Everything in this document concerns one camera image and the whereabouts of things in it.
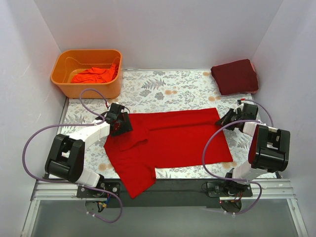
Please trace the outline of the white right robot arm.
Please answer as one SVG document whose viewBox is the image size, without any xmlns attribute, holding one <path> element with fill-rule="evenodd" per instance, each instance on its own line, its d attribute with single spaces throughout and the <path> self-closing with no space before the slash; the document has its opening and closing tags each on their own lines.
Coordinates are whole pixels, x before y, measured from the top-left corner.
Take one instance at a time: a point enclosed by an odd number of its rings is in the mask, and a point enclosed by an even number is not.
<svg viewBox="0 0 316 237">
<path fill-rule="evenodd" d="M 229 111 L 216 125 L 227 130 L 238 129 L 252 137 L 247 160 L 227 173 L 232 178 L 223 184 L 224 192 L 235 196 L 241 191 L 241 184 L 247 184 L 257 177 L 284 171 L 289 161 L 290 132 L 256 122 L 256 105 L 244 104 Z"/>
</svg>

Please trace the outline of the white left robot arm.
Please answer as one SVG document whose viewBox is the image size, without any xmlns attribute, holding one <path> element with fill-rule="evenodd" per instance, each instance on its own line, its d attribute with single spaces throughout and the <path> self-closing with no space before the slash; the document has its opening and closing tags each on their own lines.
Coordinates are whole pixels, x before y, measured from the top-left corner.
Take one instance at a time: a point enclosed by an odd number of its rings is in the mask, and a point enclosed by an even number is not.
<svg viewBox="0 0 316 237">
<path fill-rule="evenodd" d="M 71 183 L 88 186 L 93 197 L 101 197 L 105 185 L 100 182 L 100 174 L 84 167 L 85 150 L 104 137 L 130 131 L 132 126 L 129 113 L 119 112 L 106 113 L 105 121 L 94 120 L 91 126 L 70 135 L 58 134 L 48 154 L 45 171 Z"/>
</svg>

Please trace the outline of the red t shirt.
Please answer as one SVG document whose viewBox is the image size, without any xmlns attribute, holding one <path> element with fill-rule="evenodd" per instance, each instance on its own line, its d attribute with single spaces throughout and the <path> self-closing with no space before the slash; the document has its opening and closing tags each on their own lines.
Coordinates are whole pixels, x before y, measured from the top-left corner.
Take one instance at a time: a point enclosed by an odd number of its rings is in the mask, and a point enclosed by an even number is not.
<svg viewBox="0 0 316 237">
<path fill-rule="evenodd" d="M 203 149 L 219 129 L 216 108 L 131 114 L 133 130 L 119 136 L 108 136 L 104 145 L 113 168 L 135 198 L 156 182 L 157 168 L 231 162 L 226 138 L 220 132 Z"/>
</svg>

